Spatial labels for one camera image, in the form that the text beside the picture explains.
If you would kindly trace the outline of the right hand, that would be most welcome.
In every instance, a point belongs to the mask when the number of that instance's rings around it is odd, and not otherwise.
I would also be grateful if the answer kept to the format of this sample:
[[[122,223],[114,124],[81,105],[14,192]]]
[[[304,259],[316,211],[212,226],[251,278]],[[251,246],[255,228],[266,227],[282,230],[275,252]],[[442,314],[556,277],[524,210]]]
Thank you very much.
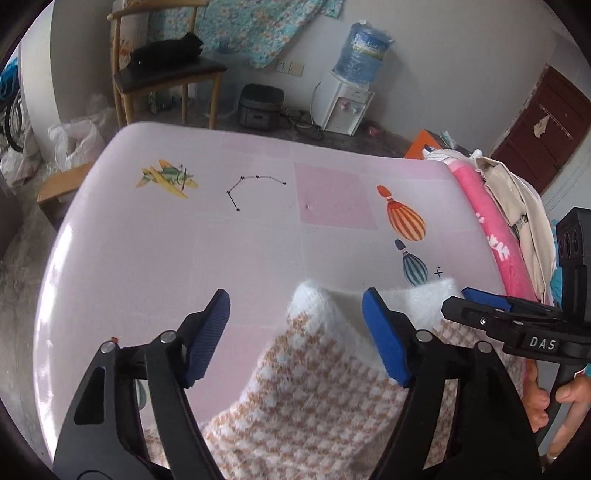
[[[547,456],[552,460],[556,459],[572,440],[590,409],[590,377],[586,374],[577,375],[573,381],[558,389],[555,398],[561,404],[569,404],[570,409],[548,448]],[[550,396],[539,388],[538,368],[536,362],[531,359],[526,360],[522,403],[534,433],[548,424],[545,409],[549,406]]]

